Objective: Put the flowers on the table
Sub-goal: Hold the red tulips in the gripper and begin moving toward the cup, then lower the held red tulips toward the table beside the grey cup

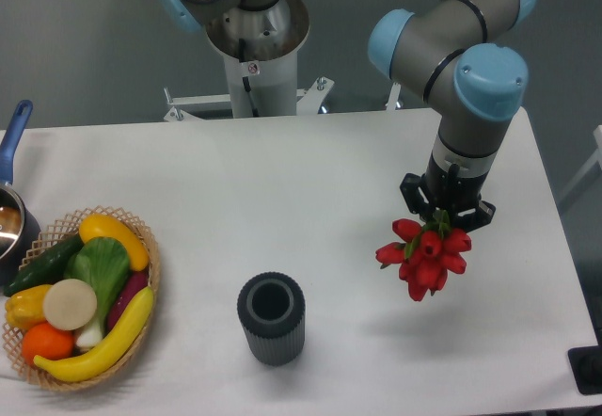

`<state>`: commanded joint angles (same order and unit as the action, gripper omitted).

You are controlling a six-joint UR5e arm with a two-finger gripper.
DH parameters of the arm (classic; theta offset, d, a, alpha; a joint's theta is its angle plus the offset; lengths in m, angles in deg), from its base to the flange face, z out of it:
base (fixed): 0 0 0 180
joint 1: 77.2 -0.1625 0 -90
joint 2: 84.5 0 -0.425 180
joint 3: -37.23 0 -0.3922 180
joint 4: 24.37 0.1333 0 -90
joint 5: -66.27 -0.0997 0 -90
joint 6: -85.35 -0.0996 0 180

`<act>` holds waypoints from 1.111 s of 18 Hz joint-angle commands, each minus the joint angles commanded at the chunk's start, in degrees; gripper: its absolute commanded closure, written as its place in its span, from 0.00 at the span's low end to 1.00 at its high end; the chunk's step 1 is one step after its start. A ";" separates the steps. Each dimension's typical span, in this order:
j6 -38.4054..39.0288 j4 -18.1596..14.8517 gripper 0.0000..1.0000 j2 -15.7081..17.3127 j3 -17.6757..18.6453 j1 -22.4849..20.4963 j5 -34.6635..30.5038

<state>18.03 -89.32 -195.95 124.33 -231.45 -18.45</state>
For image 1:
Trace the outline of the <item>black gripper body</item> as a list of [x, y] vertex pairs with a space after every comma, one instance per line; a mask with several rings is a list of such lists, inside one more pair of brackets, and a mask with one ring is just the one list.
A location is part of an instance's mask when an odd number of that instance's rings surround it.
[[441, 168], [431, 156], [423, 175], [422, 192], [435, 207], [460, 213], [478, 204], [484, 182], [484, 174], [478, 177], [452, 174]]

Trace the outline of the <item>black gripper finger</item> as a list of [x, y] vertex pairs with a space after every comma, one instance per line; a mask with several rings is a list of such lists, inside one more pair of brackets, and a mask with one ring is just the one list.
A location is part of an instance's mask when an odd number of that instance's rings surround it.
[[479, 200], [474, 208], [456, 216], [456, 227], [464, 232], [473, 232], [491, 223], [496, 206], [488, 201]]
[[406, 173], [400, 184], [400, 191], [411, 214], [418, 215], [422, 221], [433, 218], [436, 205], [424, 175]]

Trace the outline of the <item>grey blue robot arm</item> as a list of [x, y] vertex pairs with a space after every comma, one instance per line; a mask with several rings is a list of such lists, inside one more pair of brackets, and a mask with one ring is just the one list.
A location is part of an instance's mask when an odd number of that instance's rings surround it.
[[[159, 0], [185, 31], [204, 30], [223, 57], [237, 118], [295, 115], [297, 52], [309, 34], [301, 0]], [[489, 224], [494, 206], [481, 190], [529, 72], [496, 38], [528, 16], [536, 0], [439, 0], [427, 14], [386, 14], [368, 41], [373, 66], [419, 95], [440, 115], [429, 164], [400, 186], [410, 212], [447, 216], [471, 232]]]

